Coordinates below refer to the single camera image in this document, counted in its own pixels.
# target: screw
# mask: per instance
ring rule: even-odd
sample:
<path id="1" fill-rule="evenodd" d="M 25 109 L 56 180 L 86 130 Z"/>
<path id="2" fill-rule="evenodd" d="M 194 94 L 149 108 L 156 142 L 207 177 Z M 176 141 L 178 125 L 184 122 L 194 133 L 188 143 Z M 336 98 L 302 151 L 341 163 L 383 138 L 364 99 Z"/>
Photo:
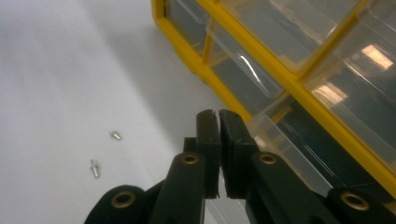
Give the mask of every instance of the screw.
<path id="1" fill-rule="evenodd" d="M 99 177 L 99 167 L 96 164 L 95 160 L 91 160 L 91 170 L 93 171 L 93 175 L 95 177 Z"/>
<path id="2" fill-rule="evenodd" d="M 109 132 L 113 138 L 115 138 L 119 141 L 122 139 L 121 135 L 117 131 L 109 131 Z"/>

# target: yellow plastic frame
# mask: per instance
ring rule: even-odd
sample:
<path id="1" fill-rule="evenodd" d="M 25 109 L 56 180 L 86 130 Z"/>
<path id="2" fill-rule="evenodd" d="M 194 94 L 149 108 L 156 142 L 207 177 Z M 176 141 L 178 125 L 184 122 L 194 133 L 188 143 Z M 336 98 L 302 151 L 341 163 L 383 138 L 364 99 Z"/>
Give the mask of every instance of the yellow plastic frame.
<path id="1" fill-rule="evenodd" d="M 153 18 L 157 26 L 173 44 L 175 51 L 190 70 L 206 82 L 221 100 L 233 111 L 239 113 L 244 121 L 251 118 L 246 109 L 217 78 L 206 64 L 211 38 L 206 37 L 204 56 L 200 57 L 175 27 L 164 16 L 164 0 L 151 0 Z M 274 56 L 269 49 L 255 38 L 243 25 L 229 14 L 219 0 L 197 0 L 204 9 L 230 35 L 232 35 L 265 69 L 292 95 L 318 122 L 359 162 L 394 198 L 396 198 L 396 175 L 382 162 L 369 147 L 363 144 L 343 123 L 323 106 L 305 87 L 304 79 L 326 53 L 342 39 L 348 27 L 356 22 L 356 13 L 365 5 L 361 0 L 350 14 L 344 25 L 340 26 L 326 44 L 297 73 L 291 72 Z"/>
<path id="2" fill-rule="evenodd" d="M 209 85 L 230 110 L 238 113 L 244 121 L 250 120 L 251 115 L 206 64 L 211 38 L 209 36 L 206 37 L 204 56 L 199 56 L 172 23 L 165 18 L 164 1 L 151 0 L 152 17 L 163 34 L 174 46 L 177 55 L 194 74 Z"/>

